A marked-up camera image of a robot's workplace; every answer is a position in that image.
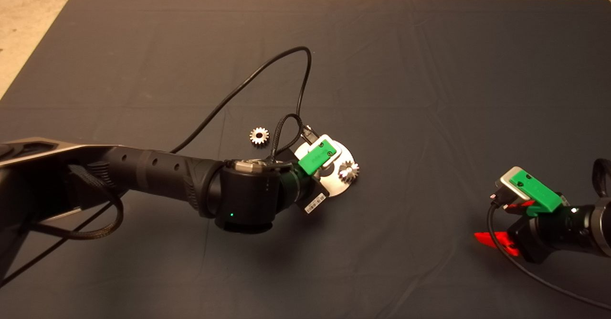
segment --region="metal gear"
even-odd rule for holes
[[[350,184],[356,180],[359,172],[360,167],[358,167],[357,163],[353,161],[346,161],[340,165],[339,172],[337,174],[342,182]]]
[[[269,142],[269,132],[263,127],[257,127],[251,130],[250,134],[251,143],[254,147],[261,149],[265,147]]]

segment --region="black arm segment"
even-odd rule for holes
[[[212,218],[209,207],[221,199],[218,160],[189,158],[176,154],[131,147],[113,147],[98,162],[87,165],[111,188],[131,189],[183,200]]]

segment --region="green 3d-printed part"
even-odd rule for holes
[[[558,194],[524,170],[511,177],[509,182],[535,201],[526,208],[526,215],[528,216],[537,216],[538,213],[551,213],[562,204],[562,199]]]
[[[315,149],[306,154],[303,159],[299,160],[298,164],[311,176],[336,153],[336,149],[333,148],[329,141],[323,140]]]

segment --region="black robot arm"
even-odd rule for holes
[[[108,198],[82,182],[79,165],[116,196],[128,190],[188,202],[229,232],[258,234],[277,213],[320,191],[289,150],[282,161],[199,159],[118,145],[29,138],[0,145],[0,274],[32,224],[86,210]]]

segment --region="cable connector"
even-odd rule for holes
[[[491,205],[496,206],[497,208],[505,209],[509,204],[513,204],[515,200],[517,200],[518,195],[510,188],[506,186],[501,186],[498,190],[490,195]]]

